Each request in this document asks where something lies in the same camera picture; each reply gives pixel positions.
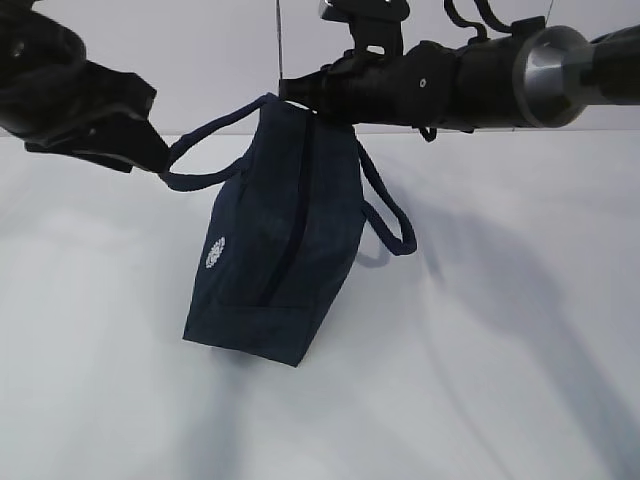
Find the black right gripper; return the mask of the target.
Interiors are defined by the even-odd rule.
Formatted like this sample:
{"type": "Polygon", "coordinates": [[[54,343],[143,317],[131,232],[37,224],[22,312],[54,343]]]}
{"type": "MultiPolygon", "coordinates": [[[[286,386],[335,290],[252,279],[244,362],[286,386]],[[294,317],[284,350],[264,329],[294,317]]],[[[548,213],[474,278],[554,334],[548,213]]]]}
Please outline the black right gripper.
{"type": "Polygon", "coordinates": [[[371,81],[379,66],[379,54],[347,50],[341,58],[316,72],[280,80],[278,97],[332,120],[371,123],[376,119],[378,106],[372,96],[371,81]]]}

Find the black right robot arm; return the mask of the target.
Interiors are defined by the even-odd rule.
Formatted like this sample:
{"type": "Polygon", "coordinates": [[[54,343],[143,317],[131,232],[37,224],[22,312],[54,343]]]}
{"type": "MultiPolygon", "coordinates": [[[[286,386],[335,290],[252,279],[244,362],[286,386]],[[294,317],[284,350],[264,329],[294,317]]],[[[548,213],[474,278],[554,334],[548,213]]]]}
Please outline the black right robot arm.
{"type": "Polygon", "coordinates": [[[639,29],[589,41],[527,19],[509,36],[458,49],[422,41],[391,60],[348,54],[281,81],[279,96],[349,124],[560,128],[589,106],[638,105],[639,29]]]}

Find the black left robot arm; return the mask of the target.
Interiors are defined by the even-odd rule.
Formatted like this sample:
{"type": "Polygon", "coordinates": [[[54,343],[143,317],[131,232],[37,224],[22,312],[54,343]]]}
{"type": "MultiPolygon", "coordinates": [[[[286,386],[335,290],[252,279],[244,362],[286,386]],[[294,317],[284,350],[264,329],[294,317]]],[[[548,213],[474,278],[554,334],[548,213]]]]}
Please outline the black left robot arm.
{"type": "Polygon", "coordinates": [[[2,130],[31,153],[166,171],[169,148],[149,121],[156,90],[89,60],[80,36],[33,6],[1,4],[2,130]]]}

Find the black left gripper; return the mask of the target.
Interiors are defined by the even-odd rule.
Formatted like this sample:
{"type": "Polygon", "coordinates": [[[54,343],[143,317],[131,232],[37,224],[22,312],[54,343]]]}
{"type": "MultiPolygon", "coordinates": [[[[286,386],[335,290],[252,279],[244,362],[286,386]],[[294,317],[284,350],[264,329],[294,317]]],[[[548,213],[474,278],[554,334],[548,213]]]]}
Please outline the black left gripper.
{"type": "Polygon", "coordinates": [[[89,61],[75,96],[56,108],[52,126],[24,140],[24,148],[124,173],[164,173],[169,146],[149,121],[155,98],[156,89],[139,75],[89,61]]]}

